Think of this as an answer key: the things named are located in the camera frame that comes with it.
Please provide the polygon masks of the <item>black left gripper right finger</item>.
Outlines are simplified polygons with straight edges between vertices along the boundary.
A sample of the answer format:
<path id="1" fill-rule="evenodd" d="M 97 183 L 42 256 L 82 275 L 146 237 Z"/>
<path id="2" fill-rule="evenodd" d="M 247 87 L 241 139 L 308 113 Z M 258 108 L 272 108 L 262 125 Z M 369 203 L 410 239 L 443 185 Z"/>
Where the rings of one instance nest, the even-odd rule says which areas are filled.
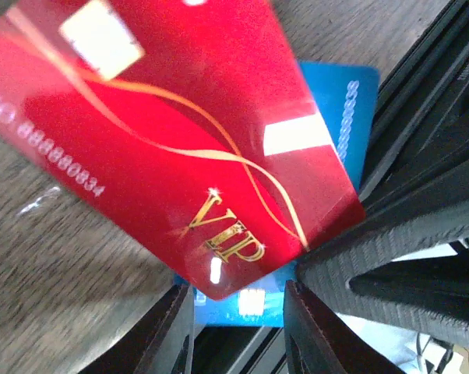
<path id="1" fill-rule="evenodd" d="M 401 373 L 356 335 L 305 285 L 284 291 L 284 337 L 290 373 Z"/>

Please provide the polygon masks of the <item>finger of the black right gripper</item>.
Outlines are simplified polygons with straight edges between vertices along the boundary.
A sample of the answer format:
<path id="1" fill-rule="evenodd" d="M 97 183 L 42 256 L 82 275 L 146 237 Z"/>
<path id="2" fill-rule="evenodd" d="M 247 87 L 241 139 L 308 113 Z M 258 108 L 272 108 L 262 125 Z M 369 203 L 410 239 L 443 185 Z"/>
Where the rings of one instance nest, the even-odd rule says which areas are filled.
<path id="1" fill-rule="evenodd" d="M 297 278 L 335 312 L 469 348 L 469 200 L 368 220 L 306 255 Z"/>

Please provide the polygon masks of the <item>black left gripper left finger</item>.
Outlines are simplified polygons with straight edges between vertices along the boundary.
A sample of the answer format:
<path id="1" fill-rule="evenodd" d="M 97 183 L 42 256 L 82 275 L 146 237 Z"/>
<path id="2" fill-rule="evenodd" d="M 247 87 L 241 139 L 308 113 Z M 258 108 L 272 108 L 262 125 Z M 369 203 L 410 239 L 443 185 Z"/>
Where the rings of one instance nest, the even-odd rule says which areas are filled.
<path id="1" fill-rule="evenodd" d="M 194 348 L 192 287 L 174 285 L 116 344 L 82 373 L 190 373 Z"/>

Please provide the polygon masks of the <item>red VIP card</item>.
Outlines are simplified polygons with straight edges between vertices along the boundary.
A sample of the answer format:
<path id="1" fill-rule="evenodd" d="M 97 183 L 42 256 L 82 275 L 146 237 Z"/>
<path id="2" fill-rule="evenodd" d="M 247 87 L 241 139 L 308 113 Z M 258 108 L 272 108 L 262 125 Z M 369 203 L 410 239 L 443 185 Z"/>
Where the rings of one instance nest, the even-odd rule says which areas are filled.
<path id="1" fill-rule="evenodd" d="M 268 1 L 0 1 L 0 136 L 215 300 L 365 217 Z"/>

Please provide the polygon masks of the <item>blue card front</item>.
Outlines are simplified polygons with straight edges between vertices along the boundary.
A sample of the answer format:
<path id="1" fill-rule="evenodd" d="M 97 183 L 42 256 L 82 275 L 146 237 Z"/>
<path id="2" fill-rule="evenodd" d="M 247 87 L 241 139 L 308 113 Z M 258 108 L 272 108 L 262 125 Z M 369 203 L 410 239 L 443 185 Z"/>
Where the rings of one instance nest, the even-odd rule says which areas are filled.
<path id="1" fill-rule="evenodd" d="M 337 156 L 358 189 L 379 89 L 371 66 L 298 63 L 323 117 Z M 283 325 L 284 287 L 294 279 L 289 263 L 220 301 L 194 291 L 195 322 L 208 326 Z"/>

